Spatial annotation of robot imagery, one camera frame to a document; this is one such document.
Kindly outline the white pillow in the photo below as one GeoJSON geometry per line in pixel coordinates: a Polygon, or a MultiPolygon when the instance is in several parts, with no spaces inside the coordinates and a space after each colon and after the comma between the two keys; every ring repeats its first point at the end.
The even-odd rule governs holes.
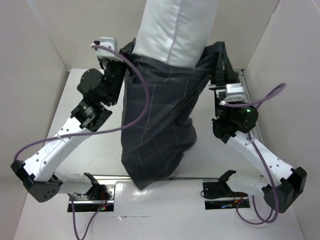
{"type": "Polygon", "coordinates": [[[218,1],[147,0],[133,54],[194,67],[210,37],[218,1]]]}

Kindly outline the dark grey checked pillowcase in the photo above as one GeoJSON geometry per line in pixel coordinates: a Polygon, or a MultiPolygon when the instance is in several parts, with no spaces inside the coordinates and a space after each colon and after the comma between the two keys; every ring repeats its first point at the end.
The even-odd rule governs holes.
{"type": "Polygon", "coordinates": [[[144,87],[130,74],[123,97],[122,124],[137,123],[121,132],[121,162],[139,189],[169,177],[184,152],[195,144],[197,134],[190,115],[216,68],[218,54],[225,49],[222,41],[207,46],[195,67],[176,67],[128,54],[147,83],[144,87]],[[145,89],[150,93],[150,108],[141,115],[145,89]]]}

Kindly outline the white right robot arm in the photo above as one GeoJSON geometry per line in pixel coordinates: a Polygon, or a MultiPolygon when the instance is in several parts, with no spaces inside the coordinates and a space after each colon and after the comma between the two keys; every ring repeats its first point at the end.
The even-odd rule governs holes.
{"type": "Polygon", "coordinates": [[[262,196],[273,211],[281,214],[303,193],[307,172],[281,160],[251,131],[256,127],[258,107],[285,87],[286,84],[281,83],[264,98],[246,102],[245,88],[225,51],[217,54],[216,66],[210,74],[209,89],[214,92],[214,136],[241,153],[262,175],[254,178],[229,170],[219,179],[220,194],[230,196],[233,192],[243,192],[262,196]]]}

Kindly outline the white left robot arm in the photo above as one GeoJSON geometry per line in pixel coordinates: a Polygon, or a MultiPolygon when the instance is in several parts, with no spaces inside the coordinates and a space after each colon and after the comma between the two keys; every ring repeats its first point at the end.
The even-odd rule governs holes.
{"type": "Polygon", "coordinates": [[[112,115],[107,108],[117,104],[127,66],[122,61],[102,59],[103,72],[89,69],[80,78],[77,90],[82,100],[70,117],[46,144],[25,161],[14,160],[11,169],[28,193],[39,203],[57,194],[83,195],[92,200],[105,190],[90,173],[62,174],[56,169],[82,142],[95,133],[112,115]]]}

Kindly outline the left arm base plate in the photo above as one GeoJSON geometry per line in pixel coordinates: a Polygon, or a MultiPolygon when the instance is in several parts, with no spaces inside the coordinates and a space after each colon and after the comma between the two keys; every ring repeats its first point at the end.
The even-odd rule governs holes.
{"type": "Polygon", "coordinates": [[[76,213],[93,213],[98,208],[101,208],[101,212],[114,211],[116,184],[108,180],[102,181],[101,184],[104,188],[92,198],[83,194],[71,194],[76,213]]]}

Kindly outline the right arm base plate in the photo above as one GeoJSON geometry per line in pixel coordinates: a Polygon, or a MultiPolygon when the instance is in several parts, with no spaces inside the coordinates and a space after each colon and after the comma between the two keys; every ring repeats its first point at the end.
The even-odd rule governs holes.
{"type": "Polygon", "coordinates": [[[238,203],[240,203],[239,208],[251,207],[246,193],[230,190],[224,193],[218,181],[204,181],[202,187],[203,190],[200,192],[200,196],[204,198],[206,210],[235,209],[238,203]]]}

